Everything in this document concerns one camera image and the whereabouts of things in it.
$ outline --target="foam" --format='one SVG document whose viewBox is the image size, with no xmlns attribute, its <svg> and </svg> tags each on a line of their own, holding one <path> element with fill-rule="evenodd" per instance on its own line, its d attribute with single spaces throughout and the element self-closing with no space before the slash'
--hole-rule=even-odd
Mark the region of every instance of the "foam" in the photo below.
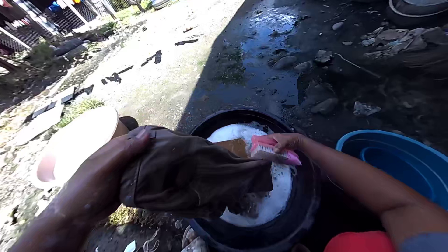
<svg viewBox="0 0 448 252">
<path fill-rule="evenodd" d="M 216 143 L 242 138 L 250 147 L 252 145 L 250 138 L 253 135 L 266 135 L 262 130 L 250 127 L 257 124 L 256 122 L 252 122 L 244 125 L 227 125 L 213 132 L 207 140 Z M 289 196 L 291 195 L 293 184 L 291 169 L 294 168 L 291 165 L 272 163 L 271 175 L 273 189 L 258 203 L 258 216 L 256 218 L 233 214 L 228 209 L 224 211 L 220 218 L 233 225 L 243 227 L 259 226 L 275 219 L 285 209 Z"/>
</svg>

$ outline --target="scrub brush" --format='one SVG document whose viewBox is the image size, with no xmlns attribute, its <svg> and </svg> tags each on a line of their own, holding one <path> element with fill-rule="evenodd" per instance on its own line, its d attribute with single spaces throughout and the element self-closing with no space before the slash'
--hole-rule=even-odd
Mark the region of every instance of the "scrub brush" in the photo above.
<svg viewBox="0 0 448 252">
<path fill-rule="evenodd" d="M 274 152 L 274 146 L 277 142 L 265 136 L 253 135 L 250 156 L 260 159 L 270 160 L 274 163 L 286 165 L 302 165 L 299 156 L 291 150 L 284 150 L 281 153 Z"/>
</svg>

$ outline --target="brown garment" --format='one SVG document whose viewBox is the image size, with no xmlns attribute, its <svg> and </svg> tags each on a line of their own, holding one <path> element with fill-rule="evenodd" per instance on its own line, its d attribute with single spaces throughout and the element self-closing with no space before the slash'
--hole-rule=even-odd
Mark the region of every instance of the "brown garment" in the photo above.
<svg viewBox="0 0 448 252">
<path fill-rule="evenodd" d="M 130 207 L 181 217 L 219 217 L 249 192 L 272 190 L 271 162 L 243 159 L 197 136 L 159 126 L 149 128 L 151 144 L 123 174 L 120 200 Z"/>
</svg>

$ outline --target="black tub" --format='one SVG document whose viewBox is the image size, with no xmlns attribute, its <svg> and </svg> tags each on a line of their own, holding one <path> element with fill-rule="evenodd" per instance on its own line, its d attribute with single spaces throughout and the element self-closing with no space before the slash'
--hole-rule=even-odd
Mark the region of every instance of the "black tub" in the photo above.
<svg viewBox="0 0 448 252">
<path fill-rule="evenodd" d="M 192 135 L 208 138 L 215 130 L 229 124 L 256 121 L 275 133 L 292 130 L 273 115 L 252 109 L 233 109 L 209 116 Z M 320 174 L 303 153 L 298 152 L 302 166 L 297 167 L 286 209 L 274 220 L 256 227 L 238 227 L 221 219 L 188 220 L 191 227 L 209 245 L 219 251 L 281 252 L 290 249 L 311 228 L 319 207 Z"/>
</svg>

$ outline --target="blue tub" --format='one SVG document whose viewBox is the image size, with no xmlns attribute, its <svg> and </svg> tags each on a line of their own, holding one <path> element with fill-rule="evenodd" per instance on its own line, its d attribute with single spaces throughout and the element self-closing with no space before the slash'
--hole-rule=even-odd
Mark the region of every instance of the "blue tub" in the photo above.
<svg viewBox="0 0 448 252">
<path fill-rule="evenodd" d="M 448 157 L 409 137 L 382 130 L 343 136 L 336 150 L 357 157 L 448 210 Z"/>
</svg>

